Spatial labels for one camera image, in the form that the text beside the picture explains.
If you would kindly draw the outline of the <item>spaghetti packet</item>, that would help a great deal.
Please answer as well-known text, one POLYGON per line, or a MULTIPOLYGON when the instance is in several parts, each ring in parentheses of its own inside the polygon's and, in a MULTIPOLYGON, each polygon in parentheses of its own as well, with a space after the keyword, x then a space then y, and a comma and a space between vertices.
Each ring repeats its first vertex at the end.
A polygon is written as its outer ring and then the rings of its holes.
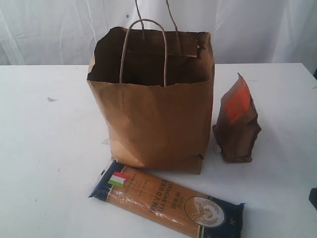
POLYGON ((235 205, 112 161, 90 194, 192 238, 239 238, 244 203, 235 205))

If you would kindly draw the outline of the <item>small brown coffee pouch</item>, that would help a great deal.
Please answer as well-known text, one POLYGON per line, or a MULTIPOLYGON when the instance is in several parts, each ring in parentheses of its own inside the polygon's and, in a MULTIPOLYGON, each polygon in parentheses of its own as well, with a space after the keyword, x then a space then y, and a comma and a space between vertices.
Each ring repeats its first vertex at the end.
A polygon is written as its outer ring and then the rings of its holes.
POLYGON ((238 75, 238 80, 222 96, 212 129, 225 162, 252 161, 252 149, 261 127, 250 89, 242 75, 238 75))

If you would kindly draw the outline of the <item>large brown paper bag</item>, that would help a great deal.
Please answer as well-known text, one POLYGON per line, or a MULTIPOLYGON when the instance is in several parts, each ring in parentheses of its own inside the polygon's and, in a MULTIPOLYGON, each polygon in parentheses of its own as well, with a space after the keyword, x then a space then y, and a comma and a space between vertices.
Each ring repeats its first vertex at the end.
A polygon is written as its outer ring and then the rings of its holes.
POLYGON ((96 44, 87 82, 117 162, 201 172, 213 107, 209 32, 113 27, 96 44))

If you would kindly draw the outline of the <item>crumpled foil ball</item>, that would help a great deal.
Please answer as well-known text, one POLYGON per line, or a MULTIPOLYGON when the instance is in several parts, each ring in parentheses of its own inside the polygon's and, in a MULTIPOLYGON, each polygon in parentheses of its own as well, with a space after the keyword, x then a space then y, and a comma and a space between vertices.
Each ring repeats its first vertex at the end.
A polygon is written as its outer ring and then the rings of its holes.
POLYGON ((216 145, 214 146, 214 152, 215 152, 215 153, 221 153, 221 146, 218 145, 218 144, 216 144, 216 145))

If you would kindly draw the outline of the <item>clear plastic scrap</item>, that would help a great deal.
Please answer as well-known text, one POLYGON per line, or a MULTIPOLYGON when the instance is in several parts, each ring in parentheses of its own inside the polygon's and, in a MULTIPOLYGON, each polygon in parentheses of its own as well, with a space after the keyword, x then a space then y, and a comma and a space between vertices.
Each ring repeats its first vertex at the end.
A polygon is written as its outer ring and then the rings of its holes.
POLYGON ((109 138, 105 139, 102 144, 105 144, 105 145, 110 145, 110 140, 109 138))

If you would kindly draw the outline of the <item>small grey table scrap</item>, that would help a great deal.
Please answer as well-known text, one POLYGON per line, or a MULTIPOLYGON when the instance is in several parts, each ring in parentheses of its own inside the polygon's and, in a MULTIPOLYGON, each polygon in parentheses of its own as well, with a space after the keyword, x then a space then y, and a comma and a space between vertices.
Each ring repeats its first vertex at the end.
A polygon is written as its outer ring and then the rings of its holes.
POLYGON ((57 101, 57 99, 50 98, 50 97, 47 97, 47 100, 48 100, 49 102, 55 102, 55 101, 57 101))

